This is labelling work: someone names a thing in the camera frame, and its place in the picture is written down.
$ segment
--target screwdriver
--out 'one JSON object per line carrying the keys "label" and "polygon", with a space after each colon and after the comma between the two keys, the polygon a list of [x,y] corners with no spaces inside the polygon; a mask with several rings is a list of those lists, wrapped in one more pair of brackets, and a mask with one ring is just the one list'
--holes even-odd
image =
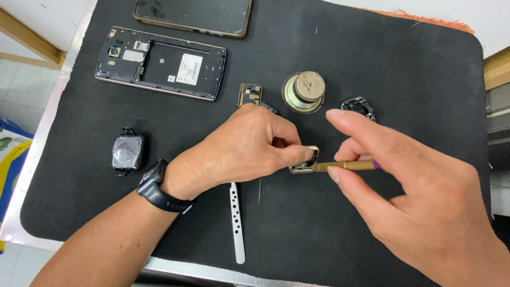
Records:
{"label": "screwdriver", "polygon": [[325,173],[327,172],[328,166],[338,166],[340,168],[350,171],[370,171],[370,170],[382,170],[380,164],[373,160],[356,160],[356,161],[335,161],[335,162],[323,162],[316,163],[310,168],[314,172]]}

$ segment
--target black smartwatch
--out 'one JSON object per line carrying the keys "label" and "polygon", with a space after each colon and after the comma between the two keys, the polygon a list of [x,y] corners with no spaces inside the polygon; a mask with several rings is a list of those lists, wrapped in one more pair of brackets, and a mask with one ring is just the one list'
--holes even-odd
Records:
{"label": "black smartwatch", "polygon": [[168,212],[176,212],[185,214],[191,206],[195,203],[196,199],[180,200],[159,188],[159,184],[163,181],[165,170],[168,162],[164,159],[158,160],[156,164],[143,174],[142,180],[138,185],[136,193],[145,197],[155,207]]}

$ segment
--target left hand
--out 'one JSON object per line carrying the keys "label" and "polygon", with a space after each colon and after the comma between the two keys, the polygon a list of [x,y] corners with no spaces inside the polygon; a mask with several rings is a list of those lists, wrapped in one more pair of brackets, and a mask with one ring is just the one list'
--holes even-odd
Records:
{"label": "left hand", "polygon": [[249,181],[309,160],[296,126],[254,104],[243,105],[201,143],[183,152],[166,170],[161,188],[192,199],[216,185]]}

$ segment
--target black mat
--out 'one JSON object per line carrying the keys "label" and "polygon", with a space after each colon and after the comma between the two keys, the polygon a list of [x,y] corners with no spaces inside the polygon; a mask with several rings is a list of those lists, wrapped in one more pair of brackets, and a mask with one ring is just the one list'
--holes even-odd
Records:
{"label": "black mat", "polygon": [[[364,96],[378,121],[441,152],[473,164],[489,210],[489,170],[482,49],[473,35],[391,18],[321,0],[254,1],[247,37],[226,39],[145,25],[132,18],[132,1],[99,0],[71,80],[62,94],[21,211],[32,235],[66,240],[132,191],[142,174],[116,177],[113,139],[133,126],[148,138],[149,162],[172,159],[200,142],[237,109],[241,83],[261,84],[264,100],[296,124],[305,145],[332,160],[345,136],[324,113]],[[94,78],[113,25],[228,48],[214,103]],[[284,79],[297,71],[325,79],[323,107],[297,115],[281,98]],[[384,172],[364,172],[385,198],[403,194]],[[228,186],[202,194],[180,216],[154,256],[240,271],[253,276],[331,286],[431,286],[369,232],[327,174],[281,170],[240,184],[246,263],[236,264]]]}

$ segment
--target wrist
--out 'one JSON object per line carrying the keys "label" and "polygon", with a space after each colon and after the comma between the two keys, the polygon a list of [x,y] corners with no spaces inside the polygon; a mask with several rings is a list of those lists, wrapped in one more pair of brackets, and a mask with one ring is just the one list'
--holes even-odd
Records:
{"label": "wrist", "polygon": [[195,161],[181,154],[167,166],[160,188],[177,199],[193,200],[214,186],[213,180],[196,167]]}

